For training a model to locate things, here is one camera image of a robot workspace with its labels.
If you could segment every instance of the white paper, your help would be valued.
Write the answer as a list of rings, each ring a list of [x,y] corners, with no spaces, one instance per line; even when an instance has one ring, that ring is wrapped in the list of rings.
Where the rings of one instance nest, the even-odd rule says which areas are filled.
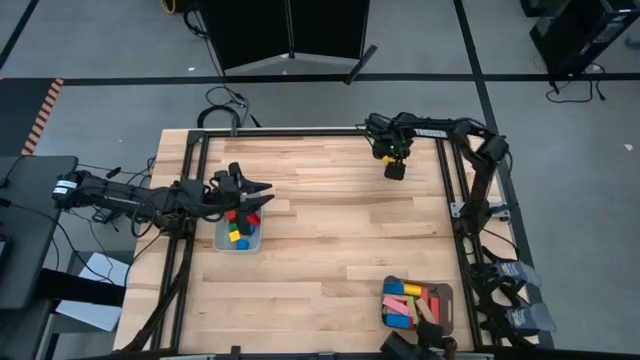
[[[114,284],[125,286],[124,276],[126,275],[129,265],[112,258],[109,258],[109,260],[111,260],[111,263],[113,264],[113,269],[111,270],[109,278],[111,279],[111,281],[113,281]],[[111,265],[107,261],[107,258],[99,253],[93,253],[89,261],[87,261],[87,265],[89,265],[91,270],[104,277],[107,277],[109,269],[111,268]],[[86,267],[82,269],[79,276],[85,279],[108,282],[105,279],[93,274]],[[96,305],[77,301],[63,300],[60,302],[60,305],[58,305],[56,312],[82,321],[84,323],[93,325],[97,328],[106,331],[113,331],[118,324],[122,309],[116,306]]]

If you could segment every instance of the wooden plank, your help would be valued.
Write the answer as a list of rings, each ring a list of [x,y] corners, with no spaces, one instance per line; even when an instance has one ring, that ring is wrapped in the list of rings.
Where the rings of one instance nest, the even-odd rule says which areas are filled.
[[[186,138],[187,130],[163,132],[152,187],[179,179]],[[453,336],[460,350],[473,348],[434,141],[416,141],[402,182],[385,179],[357,137],[216,138],[207,156],[206,177],[238,161],[247,178],[272,183],[276,198],[265,207],[263,247],[254,255],[215,252],[215,224],[198,222],[182,353],[228,353],[231,345],[247,353],[376,352],[390,332],[380,319],[388,275],[452,286]],[[496,185],[491,196],[500,199]],[[491,220],[487,229],[511,239],[507,223]],[[503,240],[487,233],[481,240],[514,256]],[[115,349],[155,307],[166,248],[159,239],[134,264]],[[170,310],[165,346],[172,320]],[[402,334],[415,342],[414,333]]]

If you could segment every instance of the concrete floor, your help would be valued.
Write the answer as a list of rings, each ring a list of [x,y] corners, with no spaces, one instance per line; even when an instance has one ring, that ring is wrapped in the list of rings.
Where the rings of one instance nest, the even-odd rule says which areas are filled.
[[[144,77],[214,75],[204,42],[180,17],[143,0],[40,0],[3,77]],[[26,7],[0,2],[0,46]],[[482,70],[541,73],[528,38],[535,20],[513,0],[464,0]],[[640,22],[631,31],[640,32]],[[640,72],[640,50],[623,37],[598,61],[608,72]],[[373,0],[367,43],[380,50],[365,72],[470,73],[450,0]],[[300,72],[335,72],[306,64]],[[246,74],[281,73],[272,66]],[[352,125],[369,113],[400,111],[482,120],[471,82],[242,84],[264,126]],[[632,216],[640,210],[636,134],[640,82],[603,82],[606,102],[556,105],[548,85],[489,83],[496,121],[515,158],[514,185],[523,210],[542,293],[558,325],[557,348],[639,353],[640,265]],[[164,128],[194,127],[206,85],[63,88],[37,148],[39,155],[75,154],[84,163],[139,170],[155,153]],[[563,96],[582,98],[586,83]],[[226,127],[228,119],[207,123]],[[632,151],[625,144],[635,147]],[[79,250],[98,250],[86,223],[64,216]],[[97,228],[108,250],[132,250],[126,231]],[[61,246],[62,263],[69,250]],[[55,264],[52,254],[47,264]],[[56,359],[104,354],[111,334],[61,337]]]

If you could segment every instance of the wooden block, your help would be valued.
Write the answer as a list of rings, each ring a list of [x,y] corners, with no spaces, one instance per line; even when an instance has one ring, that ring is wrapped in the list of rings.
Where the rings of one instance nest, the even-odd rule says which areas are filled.
[[[440,299],[437,297],[430,298],[429,308],[431,309],[431,313],[433,314],[433,318],[435,319],[434,324],[440,325]]]
[[[230,232],[229,240],[231,240],[231,242],[236,242],[240,240],[240,232],[238,230]]]
[[[249,250],[249,241],[245,239],[236,241],[236,250]]]
[[[249,224],[253,226],[258,226],[260,225],[260,217],[258,217],[258,215],[256,214],[251,214],[247,216],[247,222],[249,222]]]
[[[402,315],[387,315],[385,316],[385,324],[387,326],[396,327],[400,329],[411,329],[411,318]]]
[[[384,297],[384,300],[382,300],[382,305],[393,309],[404,316],[411,316],[411,310],[406,305],[388,296]]]
[[[411,296],[406,296],[406,295],[389,295],[389,294],[384,294],[384,296],[388,296],[394,300],[398,300],[400,302],[406,303],[409,301],[409,298]]]
[[[422,295],[422,287],[418,285],[404,284],[404,294],[412,295],[412,296],[420,296]]]
[[[391,315],[402,315],[402,314],[400,314],[399,312],[397,312],[397,311],[395,311],[395,310],[393,310],[392,308],[387,307],[387,306],[382,307],[382,309],[384,310],[384,312],[383,312],[383,313],[386,313],[386,314],[391,314]]]
[[[226,216],[227,220],[229,220],[229,222],[232,223],[232,222],[236,222],[236,218],[238,214],[235,211],[231,210],[224,213],[224,216]]]
[[[385,294],[404,295],[404,285],[402,283],[385,283],[382,286]]]
[[[436,319],[433,317],[433,314],[431,313],[431,310],[429,310],[429,306],[427,306],[427,303],[424,301],[424,299],[418,299],[418,301],[416,301],[416,306],[420,310],[422,318],[425,321],[432,324],[436,323]]]
[[[422,300],[424,300],[425,304],[429,303],[429,289],[425,288],[423,289],[424,291],[422,291],[422,294],[420,294],[420,298]]]
[[[413,325],[418,325],[418,311],[416,310],[416,303],[413,296],[409,296],[409,302],[407,302],[409,309],[411,310],[411,317],[413,318]]]

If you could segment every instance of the yellow block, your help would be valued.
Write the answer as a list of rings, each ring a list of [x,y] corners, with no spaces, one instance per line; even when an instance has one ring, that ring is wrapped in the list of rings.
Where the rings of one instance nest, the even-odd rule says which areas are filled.
[[[231,242],[240,240],[240,232],[238,230],[230,232],[229,239],[231,239]]]
[[[406,295],[420,297],[420,295],[422,295],[422,287],[418,285],[404,284],[404,293]]]

